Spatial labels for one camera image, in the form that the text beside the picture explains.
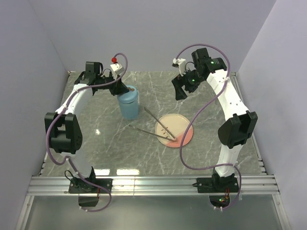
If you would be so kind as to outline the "light blue cylindrical container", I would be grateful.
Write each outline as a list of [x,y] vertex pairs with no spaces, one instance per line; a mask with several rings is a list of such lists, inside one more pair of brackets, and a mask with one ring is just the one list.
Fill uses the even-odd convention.
[[139,104],[137,100],[130,103],[123,103],[119,101],[119,108],[125,119],[133,120],[139,115]]

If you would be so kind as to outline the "steel serving tongs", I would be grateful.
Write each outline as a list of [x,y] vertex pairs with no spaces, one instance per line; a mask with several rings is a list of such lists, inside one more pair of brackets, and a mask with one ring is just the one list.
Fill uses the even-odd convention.
[[138,127],[135,127],[131,124],[129,124],[129,127],[136,130],[140,131],[152,136],[155,136],[160,139],[164,139],[170,142],[176,142],[177,138],[174,134],[170,132],[167,126],[165,126],[148,108],[144,107],[144,111],[149,114],[155,121],[156,121],[156,127],[155,127],[155,132],[149,132],[143,129],[140,129]]

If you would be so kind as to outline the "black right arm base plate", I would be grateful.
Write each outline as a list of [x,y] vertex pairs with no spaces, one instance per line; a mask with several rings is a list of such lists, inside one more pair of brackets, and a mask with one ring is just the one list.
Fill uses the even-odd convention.
[[239,191],[236,178],[197,178],[192,186],[197,188],[198,193],[225,193],[226,191],[236,193]]

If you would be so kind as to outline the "light blue round lid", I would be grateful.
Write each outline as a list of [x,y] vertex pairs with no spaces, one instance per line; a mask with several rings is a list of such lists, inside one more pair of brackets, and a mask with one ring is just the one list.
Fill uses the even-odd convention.
[[131,86],[131,85],[127,85],[127,88],[129,90],[128,93],[117,96],[118,101],[123,103],[123,104],[129,104],[129,103],[132,103],[132,102],[134,102],[138,99],[137,88],[134,87],[134,86]]

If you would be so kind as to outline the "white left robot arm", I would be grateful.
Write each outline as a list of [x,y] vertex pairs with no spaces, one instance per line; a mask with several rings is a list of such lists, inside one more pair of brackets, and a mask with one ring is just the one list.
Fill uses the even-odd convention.
[[83,71],[74,82],[74,87],[63,103],[53,113],[46,113],[46,149],[49,158],[55,165],[68,163],[74,173],[71,184],[86,193],[99,192],[94,169],[83,158],[80,148],[83,135],[78,117],[88,100],[98,90],[109,90],[112,95],[128,93],[128,88],[121,79],[127,68],[118,63],[117,58],[111,59],[109,75],[104,75],[104,67],[100,62],[86,62]]

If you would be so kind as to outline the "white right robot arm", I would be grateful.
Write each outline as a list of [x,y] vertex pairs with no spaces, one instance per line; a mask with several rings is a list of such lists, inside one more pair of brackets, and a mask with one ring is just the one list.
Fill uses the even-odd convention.
[[221,151],[218,163],[212,167],[213,174],[209,186],[221,192],[227,187],[237,184],[235,164],[243,145],[251,138],[258,116],[251,112],[240,99],[230,79],[230,61],[222,57],[212,58],[208,53],[209,46],[199,44],[192,52],[194,70],[186,68],[187,61],[176,56],[172,66],[178,68],[179,74],[172,79],[175,89],[175,99],[185,100],[188,93],[195,92],[202,82],[207,82],[215,96],[206,104],[209,106],[218,100],[225,122],[218,129]]

